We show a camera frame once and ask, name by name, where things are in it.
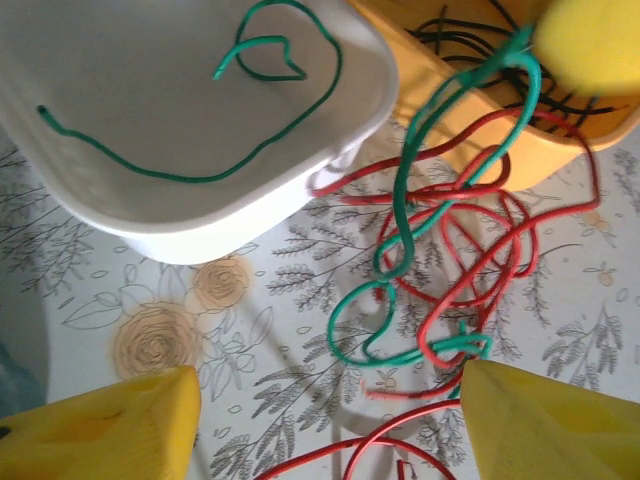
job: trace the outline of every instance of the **yellow plastic container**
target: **yellow plastic container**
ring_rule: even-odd
[[[448,77],[456,72],[453,66],[441,60],[428,47],[420,44],[405,28],[415,29],[423,22],[438,18],[440,9],[446,3],[446,17],[458,20],[480,22],[509,28],[500,14],[487,0],[441,0],[440,2],[425,0],[349,0],[384,35],[398,64],[400,75],[400,92],[394,115],[398,121],[408,124],[415,112],[429,99],[434,90]],[[532,17],[542,10],[545,2],[528,3],[521,0],[503,0],[505,9],[519,24],[531,21]],[[479,32],[493,45],[500,45],[505,38],[496,34]],[[464,46],[456,46],[453,42],[443,42],[441,56],[469,54]],[[562,97],[563,92],[557,90],[553,97]],[[501,105],[518,101],[516,93],[508,84],[501,84],[490,90],[475,90],[467,95],[452,109],[427,139],[429,146],[437,145],[455,136],[479,117],[500,110]],[[587,98],[574,97],[568,106],[584,108]],[[597,107],[614,106],[618,110],[590,116],[581,130],[590,141],[591,147],[598,151],[619,142],[640,122],[640,96],[635,97],[603,97]],[[515,123],[515,119],[503,118],[480,129],[466,142],[461,144],[444,158],[458,172],[478,152],[493,144],[498,144],[507,135]],[[553,174],[558,169],[582,153],[580,145],[565,138],[565,132],[546,133],[544,122],[540,128],[527,127],[510,150],[512,172],[506,188],[518,191],[530,188]],[[482,181],[492,181],[499,174],[499,166],[483,177]]]

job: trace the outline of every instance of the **green wire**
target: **green wire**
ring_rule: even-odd
[[[529,123],[540,95],[540,88],[542,84],[540,65],[530,53],[526,53],[531,33],[531,27],[526,27],[516,32],[509,42],[507,42],[507,44],[501,49],[497,50],[494,56],[489,58],[486,63],[470,72],[461,72],[446,80],[431,96],[426,105],[424,105],[424,107],[422,107],[412,119],[407,129],[405,143],[402,148],[401,162],[398,166],[393,189],[393,213],[398,233],[386,239],[375,251],[373,267],[376,272],[376,280],[369,281],[351,291],[338,303],[329,317],[327,334],[329,347],[332,353],[343,362],[360,367],[377,368],[408,365],[424,360],[424,355],[419,348],[413,348],[387,358],[379,358],[369,353],[372,344],[384,336],[392,324],[392,319],[396,309],[397,295],[396,289],[391,284],[391,281],[405,275],[411,268],[413,257],[415,255],[415,239],[433,228],[433,226],[454,204],[454,201],[452,200],[443,202],[426,221],[414,230],[411,230],[411,226],[409,224],[409,213],[407,211],[408,206],[406,204],[409,170],[417,158],[418,151],[422,147],[427,134],[434,128],[442,116],[453,108],[464,95],[466,95],[471,89],[477,88],[485,83],[494,73],[498,72],[502,68],[521,66],[527,71],[530,77],[529,93],[522,110],[522,115],[516,122],[514,128],[507,135],[502,145],[485,160],[473,175],[471,175],[467,182],[465,182],[463,188],[469,188],[474,185],[480,177],[482,177],[482,175],[484,175],[484,173],[507,152],[513,142]],[[458,82],[461,85],[460,88],[441,102],[446,90],[455,82]],[[401,261],[388,272],[383,272],[381,266],[383,255],[390,248],[399,243],[401,243],[403,247],[403,257]],[[366,357],[366,361],[347,357],[344,352],[340,350],[337,341],[334,339],[338,318],[341,316],[345,308],[354,302],[359,295],[367,290],[378,288],[384,289],[387,297],[389,298],[389,308],[385,320],[382,326],[362,344],[362,353]],[[478,347],[479,343],[483,343],[484,347]],[[491,348],[491,338],[483,334],[466,334],[464,326],[460,324],[459,335],[449,339],[432,342],[430,343],[430,347],[435,353],[457,350],[472,355],[480,355],[482,358],[486,358]]]
[[[164,180],[170,180],[174,182],[181,183],[210,183],[216,182],[219,180],[223,180],[230,175],[233,175],[235,172],[246,166],[249,162],[251,162],[264,148],[267,146],[281,140],[287,134],[289,134],[294,128],[296,128],[301,122],[303,122],[306,118],[308,118],[313,112],[315,112],[322,104],[324,104],[329,97],[334,93],[340,77],[342,75],[343,68],[343,52],[342,47],[338,43],[338,41],[329,33],[329,31],[325,28],[322,22],[318,19],[318,17],[313,13],[311,9],[302,5],[300,2],[295,0],[263,0],[256,5],[254,5],[249,11],[245,14],[235,37],[235,45],[233,48],[225,55],[225,57],[220,62],[218,68],[216,68],[213,73],[213,79],[219,80],[225,71],[228,69],[229,65],[236,59],[240,68],[242,68],[248,75],[252,78],[264,81],[264,82],[284,82],[284,81],[302,81],[307,78],[307,74],[302,70],[291,58],[291,42],[289,39],[282,35],[269,35],[251,38],[248,40],[242,40],[242,36],[244,31],[251,20],[251,18],[262,8],[271,5],[288,5],[298,10],[304,12],[315,24],[320,33],[324,36],[324,38],[333,46],[336,51],[337,57],[337,65],[336,65],[336,73],[334,79],[329,86],[329,89],[326,91],[322,97],[320,97],[311,107],[305,110],[299,117],[293,120],[290,124],[280,130],[278,133],[268,138],[267,140],[260,143],[254,150],[247,155],[244,159],[239,161],[233,167],[225,170],[222,173],[216,175],[209,176],[184,176],[177,175],[173,173],[151,170],[139,167],[128,160],[124,159],[98,140],[93,137],[86,135],[77,130],[72,130],[64,127],[55,116],[49,111],[49,109],[43,105],[37,107],[37,111],[42,117],[42,119],[59,135],[65,137],[76,138],[84,143],[87,143],[109,157],[111,160],[120,164],[121,166],[138,173],[140,175],[145,175],[148,177],[160,178]],[[373,263],[374,269],[376,271],[377,280],[370,281],[361,285],[350,292],[345,298],[343,298],[334,311],[332,312],[329,318],[328,324],[328,342],[329,347],[334,355],[340,358],[342,361],[358,365],[361,367],[384,367],[384,366],[402,366],[417,363],[423,361],[424,357],[420,349],[414,348],[408,350],[406,352],[394,355],[388,358],[380,358],[373,355],[370,352],[370,348],[373,343],[375,343],[378,339],[380,339],[390,328],[392,319],[395,313],[396,308],[396,290],[391,285],[391,281],[395,278],[405,275],[413,262],[413,257],[415,254],[415,239],[419,236],[423,235],[429,229],[433,227],[433,225],[447,212],[447,210],[453,205],[453,201],[444,202],[425,222],[423,222],[418,228],[415,230],[411,230],[411,226],[409,224],[409,213],[408,209],[411,206],[408,206],[405,202],[406,194],[407,194],[407,178],[409,174],[409,169],[412,163],[415,161],[418,151],[422,146],[422,143],[426,137],[426,135],[431,131],[434,125],[440,120],[440,118],[450,110],[469,90],[476,88],[483,83],[485,83],[495,72],[500,69],[508,66],[521,66],[525,68],[530,76],[530,88],[527,100],[525,102],[523,113],[516,123],[513,130],[509,133],[509,135],[504,140],[498,150],[496,150],[484,163],[483,165],[469,178],[469,180],[465,183],[464,188],[468,188],[474,185],[477,180],[486,172],[488,168],[491,167],[495,163],[497,159],[499,159],[504,153],[509,149],[518,135],[522,132],[522,130],[526,127],[529,122],[535,106],[537,104],[538,95],[540,93],[540,84],[541,84],[541,74],[540,74],[540,66],[537,61],[528,53],[523,53],[527,49],[527,45],[529,42],[529,38],[531,36],[531,28],[523,29],[519,32],[516,32],[514,37],[508,42],[502,49],[498,50],[495,55],[487,60],[485,64],[478,67],[471,72],[462,72],[457,75],[454,75],[447,81],[445,81],[438,90],[433,94],[429,102],[415,115],[409,128],[407,130],[407,138],[405,140],[405,144],[402,149],[402,160],[398,167],[398,173],[396,175],[395,185],[394,185],[394,193],[393,193],[393,212],[396,218],[396,223],[398,226],[398,234],[388,238],[382,245],[378,247],[375,252]],[[286,65],[295,73],[293,75],[266,75],[252,70],[248,67],[245,62],[242,60],[241,54],[247,49],[254,48],[259,45],[268,45],[268,44],[281,44],[283,46],[283,57]],[[445,91],[449,88],[454,82],[459,82],[461,84],[461,88],[459,88],[456,92],[454,92],[450,97],[448,97],[442,104],[435,110],[436,105],[440,103],[441,97],[444,96]],[[381,259],[384,253],[390,248],[394,247],[398,243],[402,243],[404,248],[403,258],[401,262],[391,269],[388,272],[383,272],[381,268]],[[340,314],[343,310],[353,302],[357,296],[363,293],[366,290],[375,289],[375,288],[383,288],[387,296],[389,297],[390,304],[387,316],[383,325],[374,332],[362,345],[362,352],[365,356],[366,360],[356,360],[353,358],[349,358],[343,354],[343,352],[339,349],[334,340],[334,332],[336,327],[336,322]],[[430,347],[437,354],[446,353],[450,351],[455,352],[465,352],[467,355],[479,355],[482,358],[486,358],[488,352],[491,348],[491,338],[487,335],[483,334],[466,334],[464,325],[460,324],[460,333],[459,335],[447,338],[443,340],[438,340],[430,343]],[[456,389],[452,392],[451,396],[457,396],[459,389]]]
[[[338,86],[338,82],[340,81],[340,77],[342,76],[342,66],[344,61],[342,47],[340,46],[340,43],[338,43],[336,38],[333,35],[331,35],[331,33],[329,33],[329,31],[326,29],[324,24],[320,21],[320,19],[316,16],[316,14],[313,13],[311,9],[301,4],[300,2],[297,2],[296,0],[263,0],[257,3],[256,5],[254,5],[253,7],[251,7],[249,11],[245,14],[242,20],[242,23],[240,24],[240,27],[236,32],[235,45],[222,59],[218,68],[216,68],[213,74],[213,79],[219,80],[222,77],[223,73],[227,70],[231,61],[234,58],[238,61],[238,64],[240,65],[240,67],[247,74],[249,74],[252,78],[255,78],[256,80],[260,80],[263,82],[300,81],[300,80],[305,80],[307,78],[307,74],[300,67],[298,67],[298,65],[296,65],[296,63],[291,59],[291,42],[289,41],[288,38],[282,35],[270,35],[270,36],[251,38],[249,40],[244,40],[244,41],[242,40],[244,31],[249,21],[251,20],[251,18],[259,10],[271,5],[288,5],[288,6],[297,8],[298,10],[301,10],[302,12],[304,12],[311,19],[311,21],[315,24],[315,26],[318,28],[320,33],[333,46],[333,48],[336,51],[336,57],[337,57],[336,73],[333,78],[333,81],[331,82],[331,85],[329,86],[329,89],[326,91],[324,95],[322,95],[322,97],[320,97],[313,105],[311,105],[311,107],[305,110],[299,117],[293,120],[290,124],[288,124],[282,130],[280,130],[278,133],[276,133],[272,137],[260,143],[244,159],[242,159],[241,161],[236,163],[234,166],[225,170],[222,173],[218,173],[215,175],[200,176],[200,177],[191,177],[191,176],[178,175],[174,173],[168,173],[168,172],[163,172],[159,170],[151,170],[148,168],[140,167],[138,165],[135,165],[134,163],[129,162],[125,158],[121,157],[120,155],[115,153],[113,150],[111,150],[104,144],[100,143],[95,138],[89,135],[86,135],[82,132],[79,132],[77,130],[72,130],[64,127],[60,122],[58,122],[58,120],[55,118],[53,113],[51,113],[51,111],[44,105],[38,106],[37,111],[42,117],[42,119],[47,123],[47,125],[49,125],[49,127],[51,127],[59,135],[64,137],[76,138],[84,143],[87,143],[88,145],[91,145],[96,150],[100,151],[101,153],[109,157],[111,160],[131,170],[132,172],[138,173],[140,175],[144,175],[147,177],[160,178],[163,180],[170,180],[173,182],[192,183],[192,184],[193,183],[211,183],[211,182],[224,180],[225,178],[228,178],[229,176],[236,173],[241,168],[245,167],[260,152],[262,152],[262,150],[264,150],[269,145],[284,138],[294,128],[300,125],[300,123],[302,123],[311,114],[313,114],[322,104],[324,104],[329,99],[329,97],[331,97],[331,95],[333,95],[334,91],[336,90],[336,87]],[[262,73],[255,72],[244,63],[244,61],[240,56],[243,51],[249,48],[253,48],[258,45],[269,45],[274,43],[283,45],[285,63],[293,72],[295,72],[295,75],[265,75]]]

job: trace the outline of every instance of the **white tray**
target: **white tray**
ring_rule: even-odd
[[[224,181],[180,184],[130,172],[55,133],[36,107],[46,105],[65,127],[142,167],[219,173],[311,106],[333,79],[335,51],[291,7],[265,8],[247,36],[289,37],[306,81],[260,82],[234,62],[214,82],[254,1],[5,0],[0,122],[51,192],[85,222],[167,263],[226,255],[303,206],[314,172],[348,166],[396,99],[395,63],[373,27],[343,0],[302,3],[342,45],[340,83],[310,118]],[[243,58],[261,72],[289,73],[278,46]]]

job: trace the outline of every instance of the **table surface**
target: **table surface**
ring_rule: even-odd
[[[365,144],[358,162],[397,154],[402,137],[402,128],[387,124]],[[537,271],[513,284],[489,325],[491,358],[638,401],[640,256],[633,252],[640,238],[640,130],[598,158],[602,206],[540,227]],[[2,132],[0,159],[0,339],[46,385],[49,401],[195,364],[203,408],[189,478],[253,478],[275,462],[366,434],[420,404],[366,399],[362,381],[416,390],[441,379],[423,364],[346,367],[327,347],[328,314],[371,274],[387,205],[314,201],[228,258],[177,267],[146,259],[71,217]],[[424,182],[423,173],[431,181],[452,175],[435,161],[411,181]],[[534,212],[586,199],[587,174],[577,159],[519,197]],[[348,188],[373,192],[388,188],[392,177],[378,175]],[[485,239],[496,230],[487,220],[470,219]],[[455,269],[439,240],[423,239],[418,258],[425,267],[422,286],[442,292]],[[365,299],[345,313],[347,347],[366,338],[378,310]],[[401,297],[395,332],[382,351],[415,345],[424,313],[424,305]],[[434,452],[458,478],[477,478],[459,411],[392,435]],[[368,462],[375,473],[360,472],[361,478],[395,478],[392,459],[398,454],[375,455]],[[413,460],[420,478],[439,478]],[[306,468],[318,478],[339,478],[344,465],[342,457]]]

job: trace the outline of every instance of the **red wire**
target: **red wire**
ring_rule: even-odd
[[[453,139],[445,142],[442,145],[439,145],[434,148],[430,148],[421,152],[418,155],[417,161],[423,161],[429,158],[433,158],[437,155],[440,155],[447,150],[456,147],[461,142],[466,140],[470,135],[475,133],[477,130],[486,126],[488,123],[497,120],[499,118],[503,118],[506,116],[517,116],[521,113],[521,109],[506,109],[497,112],[492,112],[484,117],[479,118],[471,125],[469,125],[460,135],[454,137]],[[544,212],[542,214],[538,214],[535,216],[531,216],[526,206],[513,194],[502,190],[502,187],[507,182],[509,175],[511,173],[511,160],[509,155],[504,155],[501,159],[502,170],[498,178],[489,183],[489,184],[479,184],[475,185],[471,188],[463,188],[466,180],[472,175],[472,173],[486,160],[486,158],[497,148],[496,146],[491,146],[484,149],[480,154],[478,154],[465,168],[462,174],[455,182],[441,183],[437,185],[430,185],[421,189],[418,189],[413,192],[409,192],[407,195],[408,202],[417,202],[427,206],[427,208],[415,215],[413,215],[409,222],[411,224],[420,222],[425,218],[429,217],[433,211],[438,207],[438,205],[445,200],[469,200],[472,198],[478,198],[482,195],[487,194],[497,194],[499,203],[504,211],[504,214],[498,213],[496,211],[490,210],[486,207],[482,207],[479,205],[474,205],[470,203],[456,203],[454,204],[450,210],[442,217],[438,224],[437,231],[441,235],[443,239],[443,243],[449,253],[454,258],[458,268],[460,269],[460,277],[458,281],[454,284],[452,288],[449,289],[447,293],[445,293],[442,297],[437,298],[433,295],[430,295],[426,292],[420,291],[417,287],[412,285],[409,280],[406,278],[396,279],[395,282],[397,285],[408,292],[410,295],[419,298],[430,305],[432,305],[431,311],[426,315],[424,321],[420,325],[418,329],[417,335],[417,343],[425,357],[434,363],[434,365],[440,369],[452,369],[461,366],[461,364],[465,360],[465,354],[459,353],[454,356],[450,360],[443,360],[439,358],[435,352],[431,350],[429,347],[429,343],[427,340],[428,332],[430,328],[434,325],[437,319],[447,310],[451,308],[475,308],[475,315],[477,316],[477,323],[474,329],[475,333],[481,333],[483,328],[486,326],[489,318],[495,312],[497,306],[499,305],[500,300],[502,299],[504,293],[506,292],[508,286],[514,278],[522,278],[530,275],[533,271],[535,271],[538,263],[538,257],[540,254],[540,247],[538,241],[538,234],[536,231],[536,227],[543,221],[550,220],[552,218],[557,218],[559,216],[564,216],[568,214],[583,212],[587,210],[591,210],[596,208],[600,203],[600,193],[598,186],[598,177],[597,177],[597,169],[595,164],[595,158],[593,153],[589,149],[587,142],[580,131],[568,124],[562,118],[557,117],[551,113],[544,111],[536,111],[534,113],[534,117],[543,118],[551,122],[552,124],[556,124],[562,128],[567,129],[571,136],[578,139],[578,141],[584,147],[588,160],[590,162],[591,171],[592,171],[592,194],[593,198],[588,201],[577,205],[572,205],[568,207],[562,207],[554,210],[550,210],[548,212]],[[348,183],[360,179],[366,175],[369,175],[374,172],[379,172],[385,170],[387,168],[391,168],[397,166],[400,163],[401,157],[392,158],[389,160],[384,160],[382,162],[369,165],[363,169],[360,169],[346,177],[338,180],[337,182],[324,187],[322,189],[315,190],[313,192],[313,196],[323,196],[331,193],[335,193],[340,190],[342,187],[347,185]],[[371,205],[371,204],[379,204],[379,203],[390,203],[392,200],[391,194],[383,194],[383,195],[364,195],[364,196],[353,196],[353,195],[341,195],[340,200],[351,204],[351,205]],[[522,216],[522,220],[518,223],[514,218],[511,208],[509,205],[515,207],[515,209]],[[475,239],[475,237],[467,231],[467,229],[462,225],[462,223],[455,217],[454,213],[456,211],[470,211],[479,213],[481,215],[485,215],[498,223],[501,226],[505,233],[500,237],[488,250],[485,250],[482,245]],[[393,229],[391,232],[388,232],[389,226],[393,219],[393,212],[390,212],[385,221],[383,222],[382,228],[378,235],[378,243],[382,243],[384,239],[386,239],[389,235],[395,235],[397,233],[397,229]],[[457,230],[464,238],[467,239],[470,246],[476,251],[479,258],[478,260],[471,265],[470,267],[466,267],[460,254],[456,250],[453,245],[453,241],[451,240],[451,236],[449,231],[451,229]],[[525,265],[523,270],[519,270],[520,257],[522,253],[522,238],[523,234],[528,235],[529,243],[531,245],[531,256],[528,262]],[[496,255],[499,254],[503,249],[509,248],[507,258],[504,263],[500,263],[496,258]],[[385,265],[387,268],[391,268],[393,266],[393,262],[390,258],[388,252],[386,252],[383,256]],[[493,266],[497,268],[497,272],[500,274],[498,279],[495,281],[493,285],[491,285],[484,293],[480,293],[478,291],[477,283],[479,280],[478,274],[480,274],[487,266],[491,263]],[[459,300],[462,293],[470,290],[472,298],[470,300]],[[383,294],[382,290],[376,291],[376,298],[381,300],[381,296]],[[445,393],[449,389],[453,388],[460,379],[460,375],[456,375],[452,380],[447,382],[445,385],[435,388],[433,390],[427,390],[424,392],[378,392],[378,391],[369,391],[367,392],[370,396],[378,397],[378,398],[433,398],[435,396],[441,395]]]
[[[447,480],[456,480],[456,478],[453,476],[453,474],[449,471],[449,469],[442,463],[440,462],[437,458],[435,458],[433,455],[425,452],[424,450],[411,445],[410,443],[404,442],[402,440],[397,440],[395,438],[389,438],[389,437],[384,437],[381,438],[382,435],[384,435],[386,432],[388,432],[389,430],[391,430],[392,428],[398,426],[400,423],[404,423],[404,422],[408,422],[409,420],[412,420],[414,418],[418,418],[421,417],[423,415],[428,415],[430,413],[434,413],[438,410],[442,410],[445,408],[451,408],[454,406],[459,406],[460,405],[460,401],[459,400],[447,400],[446,402],[440,402],[440,403],[434,403],[433,405],[427,405],[426,407],[421,407],[418,408],[416,410],[413,410],[412,412],[409,413],[405,413],[404,415],[402,415],[401,417],[397,417],[394,418],[393,420],[385,423],[383,426],[379,427],[378,429],[376,429],[374,432],[372,432],[370,435],[366,436],[366,437],[359,437],[359,438],[352,438],[350,440],[343,440],[341,442],[337,442],[334,443],[332,445],[326,446],[326,447],[322,447],[318,450],[315,450],[313,452],[309,452],[309,453],[305,453],[304,455],[301,455],[299,457],[296,458],[292,458],[290,460],[288,460],[287,462],[284,462],[280,465],[277,465],[275,467],[273,467],[272,469],[264,472],[263,474],[259,475],[258,477],[256,477],[255,480],[270,480],[272,478],[277,477],[278,475],[282,475],[283,473],[288,472],[289,470],[293,470],[301,465],[305,465],[307,463],[311,463],[315,460],[318,460],[322,457],[326,457],[327,455],[332,455],[334,453],[337,453],[341,450],[347,449],[347,448],[352,448],[352,447],[357,447],[356,451],[354,452],[354,456],[352,456],[351,460],[349,461],[349,465],[353,465],[351,467],[351,469],[353,470],[353,468],[355,468],[356,463],[358,462],[358,459],[360,458],[360,456],[362,455],[362,453],[364,452],[365,449],[369,448],[371,445],[385,445],[385,446],[393,446],[393,447],[398,447],[401,448],[403,450],[406,450],[409,453],[412,453],[418,457],[420,457],[421,459],[423,459],[424,461],[426,461],[427,463],[433,465],[436,469],[438,469],[438,471],[440,473],[442,473],[442,475],[444,475],[444,477]],[[387,428],[386,430],[384,430],[384,432],[380,433],[384,427],[389,426],[389,428]]]
[[[487,125],[488,123],[496,120],[498,118],[503,118],[506,116],[517,116],[520,114],[520,109],[506,109],[497,112],[490,113],[485,115],[484,117],[476,120],[471,125],[469,125],[460,135],[457,137],[445,142],[442,145],[439,145],[434,148],[430,148],[421,152],[418,155],[417,161],[426,160],[429,158],[436,157],[441,155],[448,150],[456,147],[461,142],[466,140],[470,135],[476,132],[479,128]],[[456,281],[456,283],[441,297],[437,298],[432,295],[429,295],[425,292],[421,292],[417,287],[412,285],[406,278],[399,278],[396,280],[398,286],[405,291],[407,291],[410,295],[420,298],[425,302],[428,302],[432,305],[431,311],[425,316],[423,323],[420,325],[417,334],[417,344],[419,348],[424,353],[425,357],[433,362],[439,368],[459,368],[462,366],[465,361],[465,354],[459,353],[455,357],[450,360],[443,360],[439,358],[435,352],[431,350],[429,347],[429,343],[427,341],[428,333],[437,319],[450,308],[474,308],[476,310],[477,322],[475,326],[475,332],[480,333],[486,326],[488,319],[491,317],[493,312],[496,310],[500,300],[502,299],[506,289],[509,287],[511,281],[514,278],[522,278],[530,275],[533,271],[535,271],[537,267],[537,262],[540,254],[539,250],[539,242],[538,242],[538,234],[536,231],[536,227],[544,221],[551,220],[553,218],[557,218],[564,215],[575,214],[579,212],[585,212],[588,210],[592,210],[596,208],[600,204],[600,191],[599,191],[599,182],[597,176],[597,166],[595,162],[595,158],[593,153],[591,152],[584,136],[580,133],[580,131],[575,128],[573,125],[570,125],[562,118],[557,117],[551,113],[536,111],[534,113],[535,118],[543,118],[553,125],[557,125],[559,127],[564,128],[567,132],[569,132],[570,136],[575,137],[584,147],[585,152],[587,154],[587,160],[589,161],[589,165],[591,167],[592,173],[592,198],[586,202],[570,205],[566,207],[556,208],[553,210],[549,210],[543,212],[538,215],[530,215],[527,211],[525,205],[514,195],[511,193],[502,190],[502,187],[507,182],[510,172],[511,172],[511,161],[508,155],[504,155],[501,159],[502,170],[498,178],[489,183],[489,184],[479,184],[472,186],[470,188],[464,188],[464,182],[469,178],[469,176],[478,168],[478,166],[490,155],[493,151],[495,151],[495,146],[486,148],[475,159],[465,168],[460,177],[455,182],[442,183],[438,185],[430,185],[428,187],[424,187],[418,189],[413,192],[409,192],[407,195],[408,202],[415,202],[424,204],[427,208],[415,215],[413,215],[409,221],[410,223],[419,222],[429,215],[438,207],[438,205],[445,200],[470,200],[473,198],[478,198],[479,196],[487,195],[487,194],[497,194],[498,201],[500,203],[501,209],[504,211],[504,214],[500,214],[493,210],[490,210],[486,207],[482,207],[479,205],[471,204],[471,203],[456,203],[454,204],[450,210],[442,217],[440,222],[438,223],[437,231],[442,237],[443,243],[449,253],[452,255],[455,263],[460,269],[460,277]],[[370,175],[375,172],[379,172],[385,170],[387,168],[396,167],[399,165],[401,157],[392,158],[389,160],[384,160],[382,162],[369,165],[357,172],[354,172],[341,180],[324,187],[322,189],[315,190],[312,192],[315,197],[322,197],[325,195],[329,195],[337,192],[347,184],[353,182],[354,180],[360,179],[367,175]],[[352,196],[352,195],[341,195],[339,197],[343,202],[348,203],[350,205],[371,205],[371,204],[379,204],[385,203],[388,204],[391,202],[391,195],[365,195],[365,196]],[[518,211],[522,219],[517,221],[514,218],[512,213],[512,208]],[[456,211],[470,211],[475,212],[481,215],[485,215],[502,227],[505,230],[505,233],[498,238],[493,245],[491,245],[488,249],[484,249],[483,246],[476,240],[476,238],[462,225],[462,223],[456,218]],[[391,232],[388,232],[389,227],[391,225],[391,221],[393,219],[393,213],[390,213],[385,221],[383,222],[381,231],[378,235],[378,243],[381,243],[387,238],[389,235],[394,235],[396,230],[393,229]],[[468,242],[470,247],[475,250],[478,254],[479,258],[476,262],[467,267],[461,258],[459,252],[456,250],[453,241],[451,239],[451,230],[458,231]],[[522,254],[522,236],[528,235],[529,243],[531,245],[531,256],[528,262],[525,264],[524,268],[520,270],[520,257]],[[506,259],[504,262],[500,262],[497,258],[497,255],[504,249],[508,248],[508,253],[506,255]],[[388,252],[383,256],[385,265],[387,268],[391,268],[393,266],[393,262],[389,257]],[[495,281],[493,285],[491,285],[484,293],[480,293],[477,283],[479,281],[479,274],[482,273],[484,269],[487,268],[489,264],[492,264],[494,268],[496,268],[495,273],[499,273],[498,279]],[[470,300],[459,300],[459,297],[462,296],[463,292],[470,290],[472,293],[472,298]],[[376,296],[381,298],[382,292],[376,292]],[[427,390],[424,392],[377,392],[370,391],[367,392],[370,396],[375,396],[378,398],[406,398],[406,399],[424,399],[424,398],[432,398],[435,396],[442,395],[443,393],[448,392],[456,385],[460,383],[462,378],[462,369],[460,368],[458,372],[453,376],[451,380],[446,382],[444,385],[440,385],[434,389]],[[344,480],[350,480],[351,476],[362,458],[362,455],[371,445],[385,445],[385,446],[394,446],[406,450],[426,462],[430,463],[434,467],[436,467],[440,473],[442,473],[447,480],[455,480],[455,477],[452,473],[447,469],[447,467],[442,464],[435,457],[430,455],[429,453],[401,440],[396,440],[392,438],[382,437],[387,432],[389,432],[394,427],[408,422],[412,419],[421,417],[423,415],[432,414],[436,411],[458,407],[460,405],[459,400],[445,400],[442,402],[434,403],[431,405],[427,405],[425,407],[417,408],[410,412],[407,412],[387,423],[382,425],[381,427],[374,430],[370,435],[361,438],[355,438],[351,440],[345,440],[342,442],[338,442],[327,447],[323,447],[319,450],[316,450],[311,453],[307,453],[300,457],[291,459],[281,465],[278,465],[271,470],[263,473],[256,480],[268,480],[272,479],[278,475],[281,475],[289,470],[295,469],[301,465],[312,462],[319,458],[325,457],[327,455],[334,454],[338,451],[344,450],[346,448],[356,447],[355,452],[353,453],[349,463],[347,465],[347,469],[344,474]],[[404,465],[405,462],[398,461],[397,462],[397,470],[398,470],[398,479],[403,480],[405,478],[404,474]]]

